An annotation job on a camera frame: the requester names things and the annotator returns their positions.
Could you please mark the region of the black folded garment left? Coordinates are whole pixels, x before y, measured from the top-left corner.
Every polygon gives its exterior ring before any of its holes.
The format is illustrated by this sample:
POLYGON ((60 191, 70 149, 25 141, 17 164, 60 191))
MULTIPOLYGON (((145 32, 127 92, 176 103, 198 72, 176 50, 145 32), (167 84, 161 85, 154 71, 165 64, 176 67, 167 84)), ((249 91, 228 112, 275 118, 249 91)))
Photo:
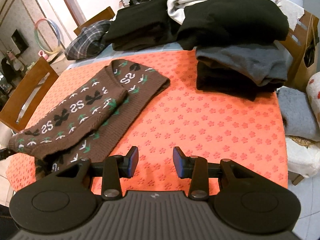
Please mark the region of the black folded garment left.
POLYGON ((175 42, 180 26, 167 0, 150 0, 120 9, 105 38, 115 51, 137 51, 175 42))

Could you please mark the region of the grey folded garment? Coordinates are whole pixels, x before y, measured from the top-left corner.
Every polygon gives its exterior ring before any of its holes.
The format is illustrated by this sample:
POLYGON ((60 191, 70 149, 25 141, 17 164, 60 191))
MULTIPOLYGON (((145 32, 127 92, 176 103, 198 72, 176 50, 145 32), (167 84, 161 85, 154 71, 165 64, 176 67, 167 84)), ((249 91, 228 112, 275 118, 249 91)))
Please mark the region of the grey folded garment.
POLYGON ((275 44, 242 44, 196 49, 196 88, 255 100, 287 81, 289 66, 275 44))

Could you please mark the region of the wooden chair far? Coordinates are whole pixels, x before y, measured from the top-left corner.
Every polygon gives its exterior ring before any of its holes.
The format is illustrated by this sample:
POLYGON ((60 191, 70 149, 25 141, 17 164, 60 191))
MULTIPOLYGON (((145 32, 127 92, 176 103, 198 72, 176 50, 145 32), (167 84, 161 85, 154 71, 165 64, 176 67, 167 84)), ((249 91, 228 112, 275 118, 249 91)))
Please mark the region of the wooden chair far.
POLYGON ((87 20, 82 25, 78 26, 74 30, 74 33, 78 36, 83 28, 88 27, 88 26, 92 25, 93 23, 101 21, 101 20, 111 20, 112 18, 114 18, 114 16, 115 16, 115 13, 112 10, 112 8, 107 7, 106 9, 104 9, 103 11, 101 11, 100 13, 98 13, 97 15, 92 17, 91 19, 87 20))

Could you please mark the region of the plaid grey cloth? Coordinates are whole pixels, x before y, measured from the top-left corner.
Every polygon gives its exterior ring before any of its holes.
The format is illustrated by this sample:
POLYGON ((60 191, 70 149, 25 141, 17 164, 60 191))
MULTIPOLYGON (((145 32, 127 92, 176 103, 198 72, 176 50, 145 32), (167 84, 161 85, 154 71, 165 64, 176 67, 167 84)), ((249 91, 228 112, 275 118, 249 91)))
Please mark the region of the plaid grey cloth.
POLYGON ((65 49, 67 60, 82 60, 99 55, 111 42, 107 33, 112 21, 101 20, 84 27, 75 40, 65 49))

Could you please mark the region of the black folded garment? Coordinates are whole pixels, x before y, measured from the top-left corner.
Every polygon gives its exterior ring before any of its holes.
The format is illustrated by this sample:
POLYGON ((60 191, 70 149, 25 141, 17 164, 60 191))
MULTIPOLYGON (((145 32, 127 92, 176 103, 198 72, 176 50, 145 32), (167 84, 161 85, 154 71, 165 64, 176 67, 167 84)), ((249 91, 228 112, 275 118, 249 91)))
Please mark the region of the black folded garment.
POLYGON ((176 41, 184 50, 284 41, 287 17, 271 0, 207 0, 185 8, 176 41))
POLYGON ((105 38, 115 51, 137 51, 175 42, 180 26, 167 0, 150 0, 120 9, 105 38))

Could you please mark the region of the brown patterned knit sweater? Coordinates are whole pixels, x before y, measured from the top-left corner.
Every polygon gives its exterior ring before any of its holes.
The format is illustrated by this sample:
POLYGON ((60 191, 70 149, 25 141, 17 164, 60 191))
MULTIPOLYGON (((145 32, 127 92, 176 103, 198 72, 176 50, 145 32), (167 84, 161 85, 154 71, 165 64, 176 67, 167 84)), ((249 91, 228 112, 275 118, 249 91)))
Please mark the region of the brown patterned knit sweater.
POLYGON ((151 67, 114 60, 34 126, 13 135, 7 154, 34 157, 39 179, 82 157, 101 161, 169 84, 167 77, 151 67))

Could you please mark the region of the grey fleece towel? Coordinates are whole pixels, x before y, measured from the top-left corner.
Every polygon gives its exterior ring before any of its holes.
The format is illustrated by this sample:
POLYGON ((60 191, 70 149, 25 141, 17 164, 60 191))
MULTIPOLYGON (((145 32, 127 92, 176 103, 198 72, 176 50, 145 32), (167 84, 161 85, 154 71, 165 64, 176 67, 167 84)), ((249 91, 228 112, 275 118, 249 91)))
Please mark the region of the grey fleece towel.
POLYGON ((281 87, 277 98, 285 134, 319 142, 319 125, 306 93, 281 87))

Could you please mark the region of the wooden chair left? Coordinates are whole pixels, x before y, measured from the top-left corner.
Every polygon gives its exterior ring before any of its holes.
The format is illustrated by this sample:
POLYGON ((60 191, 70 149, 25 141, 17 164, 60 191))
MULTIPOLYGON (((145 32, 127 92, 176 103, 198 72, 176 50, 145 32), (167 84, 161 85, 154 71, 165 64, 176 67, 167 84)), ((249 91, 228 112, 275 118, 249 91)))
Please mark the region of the wooden chair left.
POLYGON ((44 57, 40 57, 33 67, 25 74, 9 100, 1 110, 1 122, 15 132, 26 128, 33 113, 44 96, 58 79, 58 74, 53 70, 44 57), (22 117, 19 114, 35 89, 38 89, 27 106, 22 117))

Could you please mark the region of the wooden chair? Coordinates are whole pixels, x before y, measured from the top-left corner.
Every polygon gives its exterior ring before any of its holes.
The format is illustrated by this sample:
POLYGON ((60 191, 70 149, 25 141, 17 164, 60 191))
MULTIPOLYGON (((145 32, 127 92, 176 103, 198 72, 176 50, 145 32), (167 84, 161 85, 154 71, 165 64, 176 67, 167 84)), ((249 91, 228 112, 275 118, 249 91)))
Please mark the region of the wooden chair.
POLYGON ((112 18, 114 18, 114 16, 115 16, 115 13, 112 10, 112 8, 107 7, 106 9, 104 9, 103 11, 101 11, 100 13, 98 13, 97 15, 92 17, 91 19, 87 20, 82 25, 78 26, 74 30, 74 33, 78 36, 83 28, 88 27, 88 26, 92 25, 93 23, 101 21, 101 20, 111 20, 112 18))
POLYGON ((58 79, 58 74, 53 70, 44 57, 40 57, 33 67, 25 74, 9 100, 1 110, 1 122, 15 132, 26 128, 33 113, 44 96, 58 79), (38 89, 27 106, 22 117, 19 114, 35 89, 38 89))

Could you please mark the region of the black folded garment right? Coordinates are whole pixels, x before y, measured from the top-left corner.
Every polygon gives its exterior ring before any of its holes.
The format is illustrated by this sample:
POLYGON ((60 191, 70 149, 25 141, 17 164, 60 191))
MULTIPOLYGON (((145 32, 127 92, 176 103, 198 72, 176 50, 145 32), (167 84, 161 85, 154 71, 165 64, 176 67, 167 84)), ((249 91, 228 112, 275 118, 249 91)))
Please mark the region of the black folded garment right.
POLYGON ((176 41, 184 50, 284 41, 287 17, 271 0, 207 0, 185 8, 176 41))

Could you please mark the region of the brown paper bag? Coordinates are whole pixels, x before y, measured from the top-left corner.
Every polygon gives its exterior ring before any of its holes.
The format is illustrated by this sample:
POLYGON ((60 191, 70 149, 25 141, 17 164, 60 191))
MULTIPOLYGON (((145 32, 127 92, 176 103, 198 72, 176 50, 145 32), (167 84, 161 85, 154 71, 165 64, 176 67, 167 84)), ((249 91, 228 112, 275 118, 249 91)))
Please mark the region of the brown paper bag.
POLYGON ((290 0, 275 0, 275 3, 289 23, 287 38, 281 41, 292 56, 285 86, 304 92, 317 69, 319 18, 290 0))

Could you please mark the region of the colourful hula hoop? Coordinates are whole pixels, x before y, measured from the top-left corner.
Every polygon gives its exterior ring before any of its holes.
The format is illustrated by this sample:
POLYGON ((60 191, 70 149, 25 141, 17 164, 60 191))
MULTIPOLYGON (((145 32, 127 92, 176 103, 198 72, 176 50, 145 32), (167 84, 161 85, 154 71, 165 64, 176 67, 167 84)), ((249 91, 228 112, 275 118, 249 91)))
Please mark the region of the colourful hula hoop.
POLYGON ((62 49, 60 30, 51 19, 41 18, 34 23, 34 38, 47 55, 57 54, 62 49))

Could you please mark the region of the white spotted plush cloth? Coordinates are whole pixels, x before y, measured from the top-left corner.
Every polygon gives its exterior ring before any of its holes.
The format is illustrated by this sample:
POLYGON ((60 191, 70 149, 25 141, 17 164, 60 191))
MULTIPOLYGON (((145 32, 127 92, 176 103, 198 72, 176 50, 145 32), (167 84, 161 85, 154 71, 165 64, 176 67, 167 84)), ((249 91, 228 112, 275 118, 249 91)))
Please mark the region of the white spotted plush cloth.
POLYGON ((306 87, 306 93, 317 123, 320 126, 320 72, 310 77, 306 87))

